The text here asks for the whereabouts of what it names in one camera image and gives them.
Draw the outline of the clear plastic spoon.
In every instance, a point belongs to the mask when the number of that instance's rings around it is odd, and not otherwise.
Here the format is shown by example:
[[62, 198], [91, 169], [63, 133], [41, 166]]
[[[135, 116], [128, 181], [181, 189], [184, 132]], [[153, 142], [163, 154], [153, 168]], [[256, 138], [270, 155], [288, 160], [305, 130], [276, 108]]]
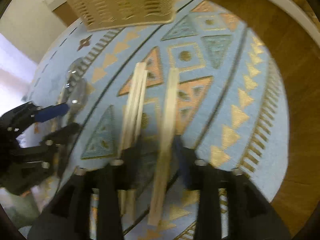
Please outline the clear plastic spoon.
[[87, 81], [83, 78], [85, 71], [84, 58], [77, 58], [70, 65], [66, 74], [66, 84], [58, 97], [57, 104], [67, 103], [67, 124], [75, 120], [76, 115], [87, 102]]

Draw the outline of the wooden chopstick pair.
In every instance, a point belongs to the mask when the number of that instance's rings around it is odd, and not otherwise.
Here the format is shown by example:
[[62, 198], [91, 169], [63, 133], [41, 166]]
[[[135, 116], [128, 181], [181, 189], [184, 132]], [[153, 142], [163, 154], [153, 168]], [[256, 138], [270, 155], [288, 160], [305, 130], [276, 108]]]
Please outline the wooden chopstick pair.
[[164, 102], [159, 154], [154, 176], [148, 224], [157, 226], [161, 220], [170, 171], [171, 143], [175, 134], [177, 88], [180, 79], [178, 68], [171, 68]]
[[[146, 70], [146, 63], [137, 63], [131, 79], [131, 87], [123, 116], [118, 148], [119, 158], [125, 149], [132, 147], [134, 143], [137, 142], [140, 136], [147, 77], [148, 71]], [[127, 215], [129, 219], [133, 220], [135, 217], [135, 201], [136, 190], [133, 188], [133, 185], [130, 185], [127, 190], [121, 190], [120, 214]]]

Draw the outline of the blue patterned round tablecloth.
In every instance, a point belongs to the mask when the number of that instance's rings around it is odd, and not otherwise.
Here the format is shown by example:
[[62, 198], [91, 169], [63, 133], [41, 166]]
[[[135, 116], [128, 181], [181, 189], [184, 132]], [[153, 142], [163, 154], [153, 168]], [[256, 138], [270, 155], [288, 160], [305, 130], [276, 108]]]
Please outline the blue patterned round tablecloth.
[[170, 169], [157, 227], [148, 224], [167, 79], [180, 72], [176, 131], [185, 147], [223, 169], [241, 168], [268, 200], [284, 179], [289, 124], [285, 89], [268, 49], [245, 22], [207, 0], [175, 0], [172, 23], [89, 32], [75, 21], [39, 64], [26, 100], [56, 104], [67, 71], [83, 57], [87, 102], [75, 121], [83, 130], [64, 177], [75, 167], [102, 167], [117, 153], [123, 114], [138, 62], [148, 70], [136, 216], [123, 218], [126, 239], [192, 239], [199, 195]]

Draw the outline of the beige plastic utensil basket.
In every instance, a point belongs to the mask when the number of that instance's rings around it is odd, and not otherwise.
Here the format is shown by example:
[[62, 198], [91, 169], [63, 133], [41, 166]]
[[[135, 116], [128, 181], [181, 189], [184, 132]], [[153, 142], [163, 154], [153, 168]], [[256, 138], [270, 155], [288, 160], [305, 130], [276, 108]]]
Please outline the beige plastic utensil basket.
[[174, 0], [66, 0], [87, 30], [173, 21]]

